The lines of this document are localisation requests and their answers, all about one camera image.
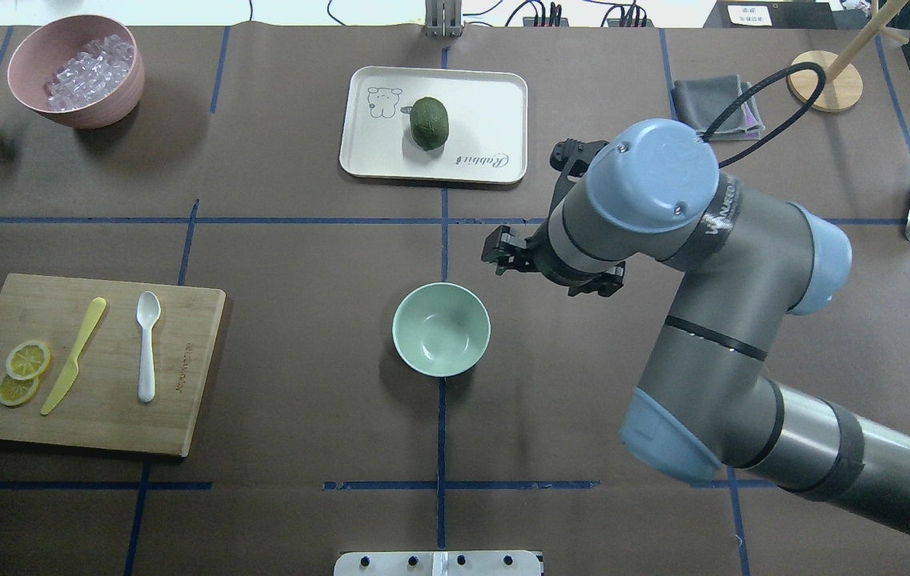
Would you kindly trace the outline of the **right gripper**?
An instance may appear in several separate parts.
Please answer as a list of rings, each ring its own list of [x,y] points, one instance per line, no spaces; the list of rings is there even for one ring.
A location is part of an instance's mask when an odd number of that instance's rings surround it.
[[[493,265],[496,276],[509,270],[540,273],[555,284],[567,286],[569,298],[583,293],[610,298],[623,287],[624,262],[600,273],[577,270],[556,254],[546,227],[539,227],[528,240],[518,236],[509,225],[496,227],[485,238],[481,262]]]

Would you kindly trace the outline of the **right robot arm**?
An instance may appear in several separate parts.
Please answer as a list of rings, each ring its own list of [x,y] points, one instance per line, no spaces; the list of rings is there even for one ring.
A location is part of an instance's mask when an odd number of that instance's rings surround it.
[[[723,466],[910,535],[910,437],[763,375],[784,316],[846,283],[838,226],[725,174],[695,129],[648,119],[610,142],[558,143],[561,175],[531,237],[500,226],[481,259],[604,298],[643,254],[683,274],[620,441],[688,484]]]

